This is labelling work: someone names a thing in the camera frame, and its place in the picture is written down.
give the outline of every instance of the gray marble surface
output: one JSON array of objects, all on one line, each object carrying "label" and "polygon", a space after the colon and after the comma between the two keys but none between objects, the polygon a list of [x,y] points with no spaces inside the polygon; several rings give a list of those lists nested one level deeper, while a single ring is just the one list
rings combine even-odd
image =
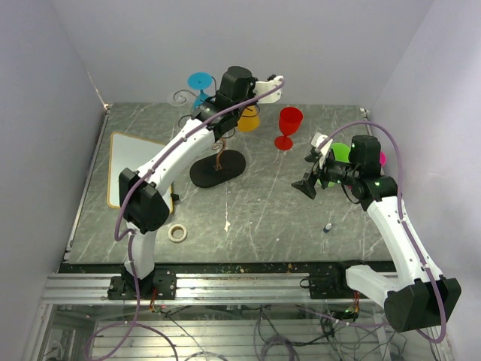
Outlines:
[{"label": "gray marble surface", "polygon": [[[159,230],[157,262],[301,262],[342,259],[391,259],[375,225],[358,205],[350,203],[339,186],[318,189],[315,200],[291,187],[310,169],[304,157],[316,131],[329,134],[360,116],[354,106],[298,105],[304,114],[294,147],[274,146],[280,135],[279,112],[286,105],[264,105],[261,125],[237,134],[228,148],[247,160],[245,172],[209,190],[192,184],[189,169],[174,182],[181,202]],[[107,175],[112,132],[123,132],[168,143],[176,134],[177,119],[187,108],[168,104],[114,104],[89,183],[74,235],[71,263],[118,263],[126,258],[127,240],[116,243],[113,227],[117,209],[107,206]],[[358,126],[336,141],[350,144]],[[207,151],[205,155],[215,153]],[[188,237],[174,244],[167,236],[171,224],[182,223]],[[332,230],[324,233],[326,223]]]}]

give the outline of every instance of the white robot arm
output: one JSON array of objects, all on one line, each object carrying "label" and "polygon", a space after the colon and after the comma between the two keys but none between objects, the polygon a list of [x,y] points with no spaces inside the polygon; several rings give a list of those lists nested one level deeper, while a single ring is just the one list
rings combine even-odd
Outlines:
[{"label": "white robot arm", "polygon": [[[128,229],[135,233],[132,259],[141,289],[148,290],[151,288],[149,284],[153,282],[156,235],[171,210],[170,205],[165,204],[163,197],[174,179],[195,157],[237,126],[247,105],[279,100],[282,95],[282,85],[282,76],[273,75],[267,81],[258,81],[247,69],[230,67],[223,75],[220,88],[213,99],[207,99],[192,112],[191,119],[187,120],[186,125],[169,144],[137,170],[126,168],[119,175],[119,197],[122,204],[132,187],[141,178],[144,179],[132,193],[123,214]],[[207,126],[203,126],[206,119],[211,118],[215,119],[208,122]],[[162,163],[155,168],[154,165],[161,158]],[[131,262],[126,261],[124,267],[123,277],[130,286],[133,286],[134,272]]]},{"label": "white robot arm", "polygon": [[[292,186],[312,199],[316,197],[314,186],[317,181],[320,181],[323,189],[329,182],[341,184],[344,192],[344,187],[351,187],[357,203],[367,211],[380,231],[398,273],[397,278],[387,278],[362,261],[353,261],[342,270],[346,287],[359,291],[383,307],[396,331],[439,326],[440,309],[426,269],[429,268],[440,290],[446,319],[461,294],[461,288],[455,278],[446,279],[428,255],[402,200],[403,214],[399,217],[398,185],[393,178],[381,175],[380,143],[373,136],[356,135],[352,138],[349,162],[339,162],[330,150],[332,140],[319,149],[327,138],[327,135],[320,133],[314,136],[311,153],[306,157],[308,162],[314,163],[313,167],[310,173]],[[405,223],[416,241],[422,257],[415,250],[402,223]]]}]

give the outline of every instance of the red plastic wine glass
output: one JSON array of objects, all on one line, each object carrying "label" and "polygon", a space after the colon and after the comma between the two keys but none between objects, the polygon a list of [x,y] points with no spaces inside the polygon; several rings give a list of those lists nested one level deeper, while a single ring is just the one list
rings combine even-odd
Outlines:
[{"label": "red plastic wine glass", "polygon": [[292,148],[292,139],[290,135],[296,133],[301,126],[304,115],[300,110],[294,107],[287,107],[280,111],[279,115],[279,129],[283,133],[274,141],[274,145],[280,150],[289,150]]}]

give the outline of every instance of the glass panel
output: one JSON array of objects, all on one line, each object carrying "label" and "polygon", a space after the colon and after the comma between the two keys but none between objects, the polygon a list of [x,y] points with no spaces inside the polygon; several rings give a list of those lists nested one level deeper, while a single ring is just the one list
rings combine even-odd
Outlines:
[{"label": "glass panel", "polygon": [[[386,320],[383,310],[370,302],[360,304],[355,322],[352,311],[349,300],[318,305],[154,306],[152,310],[143,306],[138,323],[162,332],[181,361],[454,359],[446,341],[430,347],[415,331],[400,334],[387,325],[371,327]],[[135,306],[57,306],[38,360],[85,360],[83,349],[94,330],[117,323],[101,332],[88,349],[94,359],[101,358],[119,344],[134,315]],[[176,359],[166,339],[142,327],[135,327],[112,357]]]}]

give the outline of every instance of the black mounting bracket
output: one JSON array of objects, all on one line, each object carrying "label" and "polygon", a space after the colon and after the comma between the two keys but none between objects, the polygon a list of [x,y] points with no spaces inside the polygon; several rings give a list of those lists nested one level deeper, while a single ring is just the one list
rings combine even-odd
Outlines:
[{"label": "black mounting bracket", "polygon": [[351,290],[346,283],[346,270],[353,265],[362,265],[361,260],[339,262],[328,269],[319,269],[310,273],[301,281],[301,287],[309,290],[310,299],[352,298]]},{"label": "black mounting bracket", "polygon": [[[120,276],[110,279],[109,300],[136,299],[135,282],[133,276],[122,267]],[[166,268],[156,268],[148,276],[139,280],[141,299],[151,299],[154,290],[156,299],[175,299],[177,289],[177,277]]]}]

